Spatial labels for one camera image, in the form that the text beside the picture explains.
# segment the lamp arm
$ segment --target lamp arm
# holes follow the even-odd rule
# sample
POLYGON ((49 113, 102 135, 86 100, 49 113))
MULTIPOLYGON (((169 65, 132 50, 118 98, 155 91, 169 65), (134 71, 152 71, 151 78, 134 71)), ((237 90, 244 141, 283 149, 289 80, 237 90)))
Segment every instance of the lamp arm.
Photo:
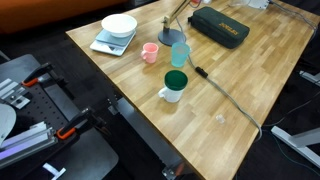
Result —
POLYGON ((174 19, 181 13, 181 11, 184 10, 184 8, 190 3, 190 1, 191 0, 182 0, 180 5, 176 7, 169 16, 164 16, 163 29, 170 28, 170 24, 172 23, 172 21, 174 21, 174 19))

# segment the mug handle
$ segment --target mug handle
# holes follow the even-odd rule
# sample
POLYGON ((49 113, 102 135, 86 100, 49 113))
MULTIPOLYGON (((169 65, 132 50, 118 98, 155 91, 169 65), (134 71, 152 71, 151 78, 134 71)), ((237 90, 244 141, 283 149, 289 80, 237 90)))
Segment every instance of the mug handle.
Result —
POLYGON ((147 59, 146 54, 147 54, 147 51, 145 51, 145 50, 143 50, 143 51, 141 52, 140 56, 142 57, 142 59, 144 59, 144 60, 147 59))
POLYGON ((167 91, 167 87, 164 87, 164 88, 162 88, 159 92, 158 92, 158 95, 159 95, 159 97, 161 97, 161 98, 163 98, 165 95, 164 95, 164 93, 167 91))

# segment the pink cup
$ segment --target pink cup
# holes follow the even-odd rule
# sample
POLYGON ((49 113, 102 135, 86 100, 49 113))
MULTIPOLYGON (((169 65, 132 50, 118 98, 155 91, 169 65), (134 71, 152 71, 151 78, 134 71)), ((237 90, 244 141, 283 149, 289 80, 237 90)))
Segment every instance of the pink cup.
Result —
POLYGON ((146 60, 147 63, 154 63, 157 59, 158 45, 155 43, 146 43, 143 45, 141 57, 146 60))

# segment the digital scale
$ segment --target digital scale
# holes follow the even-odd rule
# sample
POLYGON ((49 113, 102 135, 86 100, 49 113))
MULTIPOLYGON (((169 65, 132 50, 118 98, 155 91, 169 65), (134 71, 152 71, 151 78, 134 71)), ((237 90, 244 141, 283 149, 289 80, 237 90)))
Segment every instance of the digital scale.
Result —
POLYGON ((136 31, 134 31, 131 35, 127 37, 118 38, 112 36, 110 32, 103 29, 96 36, 95 41, 90 45, 90 49, 116 56, 121 56, 127 49, 135 34, 136 31))

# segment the wooden table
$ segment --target wooden table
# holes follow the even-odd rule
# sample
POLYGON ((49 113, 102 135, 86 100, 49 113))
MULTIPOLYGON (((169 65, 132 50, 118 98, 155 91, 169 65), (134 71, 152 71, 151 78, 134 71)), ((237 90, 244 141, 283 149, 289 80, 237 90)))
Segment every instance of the wooden table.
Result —
MULTIPOLYGON (((121 57, 89 48, 102 29, 100 22, 67 34, 200 177, 232 179, 258 129, 191 65, 174 68, 170 64, 171 49, 157 38, 163 28, 164 15, 178 3, 160 0, 125 12, 137 19, 138 27, 136 36, 121 57), (146 64, 140 58, 146 42, 159 45, 159 55, 154 64, 146 64), (173 69, 185 72, 189 78, 182 99, 175 104, 166 102, 157 94, 163 87, 164 75, 173 69), (225 118, 223 124, 216 120, 219 114, 225 118)), ((210 6, 250 27, 244 43, 233 50, 222 47, 187 24, 187 17, 192 16, 195 10, 190 6, 178 18, 187 44, 192 48, 194 64, 208 72, 210 79, 263 124, 313 30, 303 20, 273 5, 259 10, 229 7, 227 3, 227 0, 216 0, 210 6)), ((320 20, 316 15, 279 3, 300 12, 316 24, 320 20)), ((171 24, 171 28, 179 29, 176 22, 171 24)))

